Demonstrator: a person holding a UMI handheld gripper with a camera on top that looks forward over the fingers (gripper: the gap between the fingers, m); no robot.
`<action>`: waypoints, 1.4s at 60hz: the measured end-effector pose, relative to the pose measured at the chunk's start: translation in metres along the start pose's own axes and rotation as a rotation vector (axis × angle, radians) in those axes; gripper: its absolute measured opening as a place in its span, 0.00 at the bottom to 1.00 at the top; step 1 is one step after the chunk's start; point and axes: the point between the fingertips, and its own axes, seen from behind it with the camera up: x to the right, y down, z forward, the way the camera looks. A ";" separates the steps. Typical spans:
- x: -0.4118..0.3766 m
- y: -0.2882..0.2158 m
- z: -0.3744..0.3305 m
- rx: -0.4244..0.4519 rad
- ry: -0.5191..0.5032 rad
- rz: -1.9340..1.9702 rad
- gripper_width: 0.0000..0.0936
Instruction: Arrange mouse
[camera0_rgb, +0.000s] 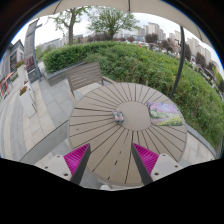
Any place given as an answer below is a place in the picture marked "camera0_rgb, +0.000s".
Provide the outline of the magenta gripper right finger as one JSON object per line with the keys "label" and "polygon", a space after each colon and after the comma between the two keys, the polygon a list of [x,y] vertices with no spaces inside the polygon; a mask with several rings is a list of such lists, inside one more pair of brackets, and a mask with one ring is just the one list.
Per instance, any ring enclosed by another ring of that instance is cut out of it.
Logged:
{"label": "magenta gripper right finger", "polygon": [[131,150],[144,185],[182,169],[180,164],[165,153],[156,154],[136,143],[132,144]]}

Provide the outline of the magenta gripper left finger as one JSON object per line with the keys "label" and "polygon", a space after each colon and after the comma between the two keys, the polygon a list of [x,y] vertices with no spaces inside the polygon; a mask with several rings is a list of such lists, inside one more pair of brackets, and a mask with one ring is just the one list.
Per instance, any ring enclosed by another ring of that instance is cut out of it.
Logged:
{"label": "magenta gripper left finger", "polygon": [[54,156],[43,166],[43,169],[76,185],[79,185],[90,154],[90,144],[85,144],[65,156]]}

